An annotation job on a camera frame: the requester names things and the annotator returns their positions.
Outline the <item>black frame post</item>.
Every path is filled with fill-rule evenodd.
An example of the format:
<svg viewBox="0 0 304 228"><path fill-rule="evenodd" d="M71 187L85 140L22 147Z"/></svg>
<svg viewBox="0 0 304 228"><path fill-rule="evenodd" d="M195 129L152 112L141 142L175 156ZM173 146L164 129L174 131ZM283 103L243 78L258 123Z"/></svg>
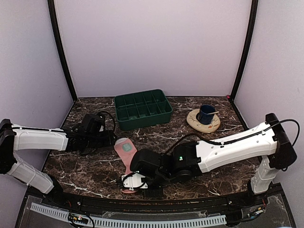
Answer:
<svg viewBox="0 0 304 228"><path fill-rule="evenodd" d="M246 37L245 37L245 42L242 50L242 55L240 59L240 63L238 66L236 78L232 87L231 94L229 96L229 101L231 103L234 102L238 89L242 80L242 76L245 70L246 62L247 62L247 57L249 54L250 50L250 45L252 41L252 36L254 32L254 27L255 27L255 22L256 22L256 16L257 16L257 8L258 8L258 0L252 0L251 1L251 7L250 7L250 14L249 14L249 20L248 20L248 26L247 26L247 32L246 32Z"/></svg>
<svg viewBox="0 0 304 228"><path fill-rule="evenodd" d="M47 0L48 3L48 11L49 11L49 16L50 16L50 21L51 21L51 26L53 30L53 35L55 39L55 44L57 47L57 53L59 56L60 64L64 73L64 77L71 95L71 98L73 102L76 102L78 100L78 97L76 95L76 90L72 82L72 77L68 68L67 64L67 59L59 31L59 23L57 20L57 14L56 14L56 9L55 9L55 1L54 0Z"/></svg>

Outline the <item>black front rail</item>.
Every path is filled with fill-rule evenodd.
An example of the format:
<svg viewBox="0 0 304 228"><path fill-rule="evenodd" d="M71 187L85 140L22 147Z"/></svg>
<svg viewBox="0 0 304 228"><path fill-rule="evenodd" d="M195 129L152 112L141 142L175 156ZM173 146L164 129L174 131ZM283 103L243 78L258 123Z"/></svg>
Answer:
<svg viewBox="0 0 304 228"><path fill-rule="evenodd" d="M230 195L182 199L182 200L130 200L130 199L107 199L101 197L81 196L71 193L63 193L64 197L77 209L97 211L109 209L118 211L157 211L157 210L191 210L191 209L240 209L255 205L262 205L261 197L248 198L246 192Z"/></svg>

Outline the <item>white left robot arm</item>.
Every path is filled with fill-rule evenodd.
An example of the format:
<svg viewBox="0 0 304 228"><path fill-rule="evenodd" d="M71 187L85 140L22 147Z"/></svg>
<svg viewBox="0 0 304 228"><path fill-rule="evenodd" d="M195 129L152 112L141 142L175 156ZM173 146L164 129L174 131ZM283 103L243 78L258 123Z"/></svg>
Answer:
<svg viewBox="0 0 304 228"><path fill-rule="evenodd" d="M115 144L113 130L105 129L100 116L89 118L71 130L24 127L12 124L9 119L0 123L0 172L31 186L57 207L67 203L60 184L49 175L37 170L15 155L21 150L56 150L83 152L86 148L103 148Z"/></svg>

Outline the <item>green compartment tray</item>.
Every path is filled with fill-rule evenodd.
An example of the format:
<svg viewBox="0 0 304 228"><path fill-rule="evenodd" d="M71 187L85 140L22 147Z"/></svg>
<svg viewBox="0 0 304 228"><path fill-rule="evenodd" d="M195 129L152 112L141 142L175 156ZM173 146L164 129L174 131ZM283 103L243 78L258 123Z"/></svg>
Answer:
<svg viewBox="0 0 304 228"><path fill-rule="evenodd" d="M160 89L118 95L114 98L114 105L122 131L168 123L173 111Z"/></svg>

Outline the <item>pink patterned sock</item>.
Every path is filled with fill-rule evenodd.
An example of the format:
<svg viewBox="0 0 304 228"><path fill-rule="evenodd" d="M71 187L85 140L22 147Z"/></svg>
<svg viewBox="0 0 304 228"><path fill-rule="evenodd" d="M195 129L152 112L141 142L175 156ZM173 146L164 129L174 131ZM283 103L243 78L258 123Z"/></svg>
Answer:
<svg viewBox="0 0 304 228"><path fill-rule="evenodd" d="M125 175L130 174L130 165L133 156L137 152L136 147L129 138L120 138L115 142L114 150L121 158L123 164L125 165Z"/></svg>

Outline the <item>black left frame post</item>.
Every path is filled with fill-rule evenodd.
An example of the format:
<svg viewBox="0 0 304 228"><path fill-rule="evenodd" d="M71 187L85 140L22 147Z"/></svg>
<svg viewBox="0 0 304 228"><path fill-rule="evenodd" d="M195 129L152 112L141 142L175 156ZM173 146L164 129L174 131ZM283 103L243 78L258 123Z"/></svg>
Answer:
<svg viewBox="0 0 304 228"><path fill-rule="evenodd" d="M60 64L64 73L64 77L71 95L71 98L73 102L76 102L78 100L78 97L76 95L76 90L72 82L72 77L68 68L67 64L67 59L59 31L59 23L57 20L57 14L56 14L56 9L55 9L55 1L54 0L47 0L48 3L48 11L49 11L49 16L50 16L50 21L51 21L51 26L53 30L53 35L55 39L55 44L57 47L57 53L59 56Z"/></svg>

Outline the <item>blue mug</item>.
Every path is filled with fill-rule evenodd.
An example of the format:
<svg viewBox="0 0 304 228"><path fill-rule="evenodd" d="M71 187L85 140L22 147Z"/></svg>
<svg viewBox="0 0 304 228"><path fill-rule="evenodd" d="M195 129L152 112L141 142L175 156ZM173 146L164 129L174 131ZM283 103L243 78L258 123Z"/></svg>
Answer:
<svg viewBox="0 0 304 228"><path fill-rule="evenodd" d="M203 125L208 125L212 122L215 108L208 104L203 104L199 111L199 122Z"/></svg>

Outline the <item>cream saucer plate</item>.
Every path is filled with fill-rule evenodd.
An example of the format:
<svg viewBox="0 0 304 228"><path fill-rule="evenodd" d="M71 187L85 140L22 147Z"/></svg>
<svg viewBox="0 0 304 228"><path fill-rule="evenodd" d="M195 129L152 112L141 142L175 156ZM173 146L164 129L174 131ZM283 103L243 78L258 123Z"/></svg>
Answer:
<svg viewBox="0 0 304 228"><path fill-rule="evenodd" d="M187 123L201 133L213 133L220 127L220 119L216 114L203 114L200 109L190 111Z"/></svg>

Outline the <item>black right frame post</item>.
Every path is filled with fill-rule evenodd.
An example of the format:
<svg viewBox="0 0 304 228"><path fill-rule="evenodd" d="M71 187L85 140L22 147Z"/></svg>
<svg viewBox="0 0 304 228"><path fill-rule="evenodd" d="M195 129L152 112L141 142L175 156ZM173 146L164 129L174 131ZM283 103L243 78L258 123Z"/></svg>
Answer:
<svg viewBox="0 0 304 228"><path fill-rule="evenodd" d="M252 36L254 32L254 27L255 27L255 22L256 22L256 16L257 16L257 8L258 8L258 0L252 0L251 1L251 7L250 7L250 14L249 14L249 20L248 20L248 26L247 26L247 32L246 32L246 37L245 37L245 42L242 50L242 55L240 59L240 63L238 66L236 78L232 87L231 94L229 96L229 101L231 103L234 102L238 89L242 80L242 76L245 70L246 62L247 62L247 57L249 54L250 50L250 45L252 41Z"/></svg>

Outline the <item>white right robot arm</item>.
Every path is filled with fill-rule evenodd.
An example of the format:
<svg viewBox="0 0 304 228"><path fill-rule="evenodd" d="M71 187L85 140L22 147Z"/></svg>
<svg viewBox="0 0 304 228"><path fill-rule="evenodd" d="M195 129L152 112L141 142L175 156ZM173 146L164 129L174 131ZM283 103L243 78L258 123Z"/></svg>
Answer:
<svg viewBox="0 0 304 228"><path fill-rule="evenodd" d="M245 205L253 206L261 194L267 192L277 173L297 159L294 144L274 113L267 114L258 126L228 137L216 140L199 137L191 142L180 139L163 153L147 149L136 151L126 159L130 172L116 183L123 190L155 190L258 156L262 161L242 196Z"/></svg>

